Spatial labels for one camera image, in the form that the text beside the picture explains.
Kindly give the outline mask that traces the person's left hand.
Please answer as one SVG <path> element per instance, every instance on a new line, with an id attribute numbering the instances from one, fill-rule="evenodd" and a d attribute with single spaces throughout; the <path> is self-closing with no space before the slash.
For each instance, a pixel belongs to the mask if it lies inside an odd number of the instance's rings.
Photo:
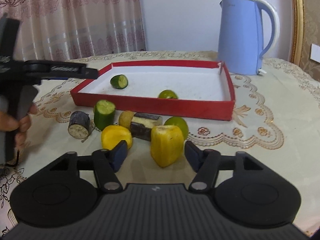
<path id="1" fill-rule="evenodd" d="M 1 127 L 0 130 L 2 132 L 10 132 L 17 130 L 15 135 L 15 143 L 16 148 L 19 151 L 24 150 L 25 148 L 25 141 L 27 139 L 27 131 L 31 127 L 31 117 L 30 114 L 35 115 L 37 113 L 37 106 L 32 103 L 31 107 L 28 111 L 28 114 L 22 118 L 21 120 L 16 120 L 8 113 L 5 113 L 2 109 L 0 112 L 1 116 Z"/>

